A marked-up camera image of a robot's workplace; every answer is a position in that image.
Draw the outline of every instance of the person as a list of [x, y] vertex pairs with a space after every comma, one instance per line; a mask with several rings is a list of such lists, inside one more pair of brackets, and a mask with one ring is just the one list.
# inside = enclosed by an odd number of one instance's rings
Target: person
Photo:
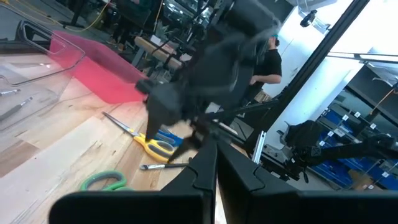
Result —
[[120, 20], [107, 43], [118, 45], [118, 50], [123, 51], [127, 38], [134, 27], [132, 22], [138, 17], [145, 16], [145, 13], [152, 7], [152, 0], [119, 0], [117, 7], [121, 15]]
[[[278, 84], [281, 82], [282, 58], [280, 57], [277, 49], [279, 44], [280, 42], [277, 34], [274, 34], [272, 37], [268, 38], [267, 52], [264, 54], [264, 60], [254, 67], [254, 75], [251, 78], [250, 85], [244, 92], [243, 98], [239, 101], [238, 105], [232, 106], [230, 108], [224, 108], [225, 110], [246, 106], [262, 90], [262, 86], [265, 83]], [[222, 120], [222, 123], [230, 126], [234, 119], [235, 116], [228, 116]]]

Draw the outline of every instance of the green scissors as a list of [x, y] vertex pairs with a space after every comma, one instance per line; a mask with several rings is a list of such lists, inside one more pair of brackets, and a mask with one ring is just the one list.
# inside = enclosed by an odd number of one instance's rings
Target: green scissors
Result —
[[111, 185], [105, 186], [101, 190], [132, 190], [131, 188], [126, 187], [127, 179], [122, 173], [118, 171], [104, 171], [98, 174], [94, 174], [82, 183], [82, 185], [80, 186], [80, 190], [88, 190], [88, 188], [94, 183], [111, 178], [115, 178], [118, 181]]

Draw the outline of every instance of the yellow scissors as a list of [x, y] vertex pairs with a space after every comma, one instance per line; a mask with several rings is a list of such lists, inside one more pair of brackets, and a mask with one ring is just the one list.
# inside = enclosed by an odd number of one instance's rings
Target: yellow scissors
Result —
[[169, 143], [157, 140], [145, 142], [145, 134], [135, 132], [134, 130], [105, 112], [103, 112], [103, 114], [107, 118], [109, 118], [114, 124], [133, 136], [134, 140], [141, 144], [144, 147], [146, 153], [148, 153], [155, 160], [166, 163], [169, 160], [170, 156], [172, 156], [172, 154], [174, 153], [174, 147]]

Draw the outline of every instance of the clear plastic container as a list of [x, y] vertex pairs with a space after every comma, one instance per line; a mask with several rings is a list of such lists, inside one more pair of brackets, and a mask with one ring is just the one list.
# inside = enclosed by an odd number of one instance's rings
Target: clear plastic container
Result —
[[0, 131], [56, 103], [84, 51], [0, 5]]

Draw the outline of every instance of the scissor blade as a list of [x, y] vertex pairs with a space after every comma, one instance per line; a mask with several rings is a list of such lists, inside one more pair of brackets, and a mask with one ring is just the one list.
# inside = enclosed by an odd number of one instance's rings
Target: scissor blade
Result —
[[132, 132], [130, 132], [130, 128], [123, 124], [122, 122], [118, 121], [116, 118], [112, 117], [111, 115], [107, 114], [106, 112], [102, 112], [108, 119], [110, 119], [114, 124], [116, 124], [117, 126], [119, 126], [121, 129], [123, 129], [124, 131], [127, 131], [130, 134], [133, 134]]

